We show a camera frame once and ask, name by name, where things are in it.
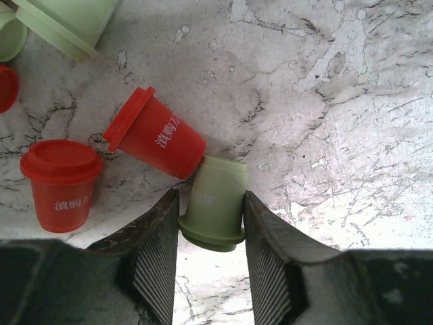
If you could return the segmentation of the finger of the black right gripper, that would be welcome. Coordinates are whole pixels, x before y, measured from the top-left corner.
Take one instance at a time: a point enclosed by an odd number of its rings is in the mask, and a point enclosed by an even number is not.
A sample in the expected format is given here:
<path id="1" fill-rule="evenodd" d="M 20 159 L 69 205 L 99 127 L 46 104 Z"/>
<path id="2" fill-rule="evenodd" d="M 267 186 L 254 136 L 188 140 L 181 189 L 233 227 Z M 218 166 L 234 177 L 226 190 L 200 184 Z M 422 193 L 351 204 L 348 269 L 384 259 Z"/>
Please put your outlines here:
<path id="1" fill-rule="evenodd" d="M 244 201 L 256 324 L 431 324 L 432 251 L 339 251 Z"/>

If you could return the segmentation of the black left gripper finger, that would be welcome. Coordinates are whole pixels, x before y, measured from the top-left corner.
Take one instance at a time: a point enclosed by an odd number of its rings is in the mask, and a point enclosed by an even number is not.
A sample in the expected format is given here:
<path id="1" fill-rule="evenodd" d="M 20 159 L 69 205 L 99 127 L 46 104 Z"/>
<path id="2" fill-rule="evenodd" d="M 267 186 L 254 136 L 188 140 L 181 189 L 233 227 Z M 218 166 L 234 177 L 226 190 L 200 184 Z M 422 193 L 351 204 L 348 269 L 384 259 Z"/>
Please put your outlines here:
<path id="1" fill-rule="evenodd" d="M 179 193 L 117 232 L 76 248 L 1 241 L 2 324 L 171 324 Z"/>

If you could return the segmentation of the green gripped capsule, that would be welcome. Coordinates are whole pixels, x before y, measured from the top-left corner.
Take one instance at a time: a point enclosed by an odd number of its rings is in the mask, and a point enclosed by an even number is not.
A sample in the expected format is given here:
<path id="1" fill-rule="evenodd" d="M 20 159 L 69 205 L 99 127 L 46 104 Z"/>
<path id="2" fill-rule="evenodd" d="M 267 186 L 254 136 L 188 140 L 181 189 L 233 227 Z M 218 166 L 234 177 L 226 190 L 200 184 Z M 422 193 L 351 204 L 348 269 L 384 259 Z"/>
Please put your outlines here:
<path id="1" fill-rule="evenodd" d="M 178 218 L 183 237 L 210 251 L 227 253 L 245 239 L 242 227 L 247 164 L 203 156 L 185 214 Z"/>

